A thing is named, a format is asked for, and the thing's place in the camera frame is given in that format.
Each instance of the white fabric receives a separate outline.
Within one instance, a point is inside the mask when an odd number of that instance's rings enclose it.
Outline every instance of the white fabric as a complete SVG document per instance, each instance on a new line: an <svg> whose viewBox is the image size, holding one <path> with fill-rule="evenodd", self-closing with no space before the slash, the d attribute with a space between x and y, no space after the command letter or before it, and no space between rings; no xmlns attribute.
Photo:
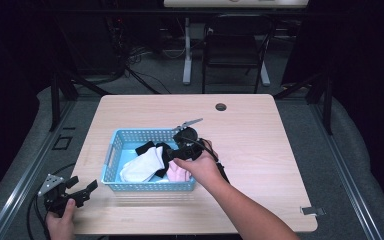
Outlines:
<svg viewBox="0 0 384 240"><path fill-rule="evenodd" d="M163 147L149 148L146 153L139 155L132 161L124 164L120 172L123 182L147 182L155 172L164 168L162 159Z"/></svg>

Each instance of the blue plastic basket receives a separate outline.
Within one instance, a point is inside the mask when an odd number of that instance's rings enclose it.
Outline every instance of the blue plastic basket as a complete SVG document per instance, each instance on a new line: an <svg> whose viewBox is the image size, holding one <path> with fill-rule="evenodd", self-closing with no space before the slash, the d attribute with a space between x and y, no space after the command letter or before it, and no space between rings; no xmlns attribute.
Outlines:
<svg viewBox="0 0 384 240"><path fill-rule="evenodd" d="M168 178L152 177L148 182L122 182L120 171L124 164L137 157L135 149L149 141L164 142L177 149L172 129L117 129L110 142L105 163L102 168L101 182L113 191L192 191L196 180L189 182L169 182Z"/></svg>

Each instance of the forearm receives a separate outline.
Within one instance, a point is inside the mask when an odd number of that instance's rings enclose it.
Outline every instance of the forearm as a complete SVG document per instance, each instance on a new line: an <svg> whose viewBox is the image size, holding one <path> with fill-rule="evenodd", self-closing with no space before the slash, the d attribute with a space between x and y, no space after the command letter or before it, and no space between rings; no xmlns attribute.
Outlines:
<svg viewBox="0 0 384 240"><path fill-rule="evenodd" d="M243 239L298 239L276 215L227 182L212 182L204 187L220 204Z"/></svg>

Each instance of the chair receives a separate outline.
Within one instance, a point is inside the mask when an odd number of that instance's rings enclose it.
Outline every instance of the chair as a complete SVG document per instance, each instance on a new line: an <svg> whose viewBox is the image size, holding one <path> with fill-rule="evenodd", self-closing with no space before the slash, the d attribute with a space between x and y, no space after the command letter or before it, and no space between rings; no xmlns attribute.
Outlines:
<svg viewBox="0 0 384 240"><path fill-rule="evenodd" d="M257 69L255 82L245 84L254 86L254 93L257 93L264 55L273 33L274 23L265 15L221 14L213 17L204 27L202 93L205 93L206 85L216 85L206 82L207 68L243 68L247 69L245 74L250 69Z"/></svg>

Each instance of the light wooden surface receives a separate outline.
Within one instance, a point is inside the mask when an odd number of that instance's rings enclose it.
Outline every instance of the light wooden surface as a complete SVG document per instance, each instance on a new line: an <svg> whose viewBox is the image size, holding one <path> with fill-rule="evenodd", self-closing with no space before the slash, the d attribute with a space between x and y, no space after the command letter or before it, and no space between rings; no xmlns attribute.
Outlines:
<svg viewBox="0 0 384 240"><path fill-rule="evenodd" d="M224 103L226 111L215 109ZM119 95L102 98L73 171L77 191L100 179L118 128L193 125L213 142L231 184L283 219L294 231L317 228L278 110L270 95ZM75 215L77 234L236 233L212 196L196 184L191 192L113 192L99 182Z"/></svg>
<svg viewBox="0 0 384 240"><path fill-rule="evenodd" d="M165 7L305 8L308 0L164 0Z"/></svg>

